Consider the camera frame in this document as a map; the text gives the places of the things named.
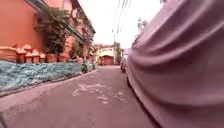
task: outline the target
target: orange building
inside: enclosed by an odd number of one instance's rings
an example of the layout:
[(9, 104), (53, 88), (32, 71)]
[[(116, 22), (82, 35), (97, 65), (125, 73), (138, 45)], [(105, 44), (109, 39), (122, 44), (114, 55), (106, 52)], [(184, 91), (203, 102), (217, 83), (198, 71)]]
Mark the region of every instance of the orange building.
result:
[(87, 51), (92, 45), (95, 34), (90, 21), (85, 15), (78, 0), (1, 0), (0, 1), (0, 46), (22, 48), (28, 44), (32, 48), (43, 51), (43, 41), (35, 30), (35, 13), (41, 11), (39, 3), (50, 7), (58, 7), (68, 10), (72, 17), (70, 24), (75, 28), (75, 34), (67, 38), (67, 44), (63, 56), (69, 58), (69, 52), (74, 42), (82, 44), (83, 51)]

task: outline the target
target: flower pot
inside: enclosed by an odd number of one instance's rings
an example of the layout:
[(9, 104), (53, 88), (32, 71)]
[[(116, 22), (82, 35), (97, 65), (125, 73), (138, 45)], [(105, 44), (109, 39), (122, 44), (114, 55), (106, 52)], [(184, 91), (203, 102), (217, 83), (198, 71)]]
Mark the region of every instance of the flower pot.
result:
[(46, 63), (46, 55), (45, 54), (40, 54), (40, 62), (41, 63)]
[(32, 47), (28, 44), (24, 45), (22, 49), (26, 50), (27, 52), (32, 52)]
[(17, 51), (11, 47), (0, 47), (0, 60), (17, 61)]
[(60, 54), (58, 59), (59, 59), (59, 62), (67, 62), (68, 61), (68, 58), (66, 57), (65, 54)]
[(33, 56), (32, 56), (32, 53), (31, 52), (28, 52), (26, 55), (25, 55), (25, 60), (26, 60), (26, 63), (33, 63)]
[(47, 63), (57, 62), (57, 55), (56, 54), (47, 54)]
[(33, 57), (33, 63), (40, 63), (40, 57), (39, 56), (34, 56)]
[(25, 63), (25, 56), (26, 56), (26, 50), (17, 48), (17, 55), (18, 55), (18, 63)]

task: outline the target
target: concrete pavement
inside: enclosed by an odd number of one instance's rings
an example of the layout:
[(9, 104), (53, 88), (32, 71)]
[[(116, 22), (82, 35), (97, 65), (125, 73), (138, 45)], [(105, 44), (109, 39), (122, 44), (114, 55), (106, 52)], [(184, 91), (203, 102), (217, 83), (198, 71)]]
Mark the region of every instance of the concrete pavement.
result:
[(7, 128), (153, 128), (117, 66), (0, 99)]

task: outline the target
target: parked car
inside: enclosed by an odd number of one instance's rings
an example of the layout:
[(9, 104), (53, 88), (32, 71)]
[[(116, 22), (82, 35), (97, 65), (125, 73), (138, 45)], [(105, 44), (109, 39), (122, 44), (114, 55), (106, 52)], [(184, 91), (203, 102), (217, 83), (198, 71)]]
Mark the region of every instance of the parked car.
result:
[(121, 58), (121, 71), (123, 72), (123, 73), (125, 73), (126, 72), (126, 63), (127, 63), (127, 59), (128, 59), (128, 50), (129, 49), (125, 49), (124, 50), (124, 53), (123, 53), (123, 56), (122, 56), (122, 58)]
[(123, 73), (126, 72), (126, 63), (127, 63), (127, 59), (128, 59), (128, 55), (124, 55), (122, 58), (121, 58), (121, 71)]

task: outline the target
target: low wall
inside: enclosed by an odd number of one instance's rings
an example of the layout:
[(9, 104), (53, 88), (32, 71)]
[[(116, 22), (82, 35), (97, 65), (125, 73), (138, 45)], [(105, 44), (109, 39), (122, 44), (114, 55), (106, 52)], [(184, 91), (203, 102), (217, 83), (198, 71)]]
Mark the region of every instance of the low wall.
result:
[(0, 91), (36, 85), (79, 73), (81, 64), (75, 62), (16, 64), (0, 61)]

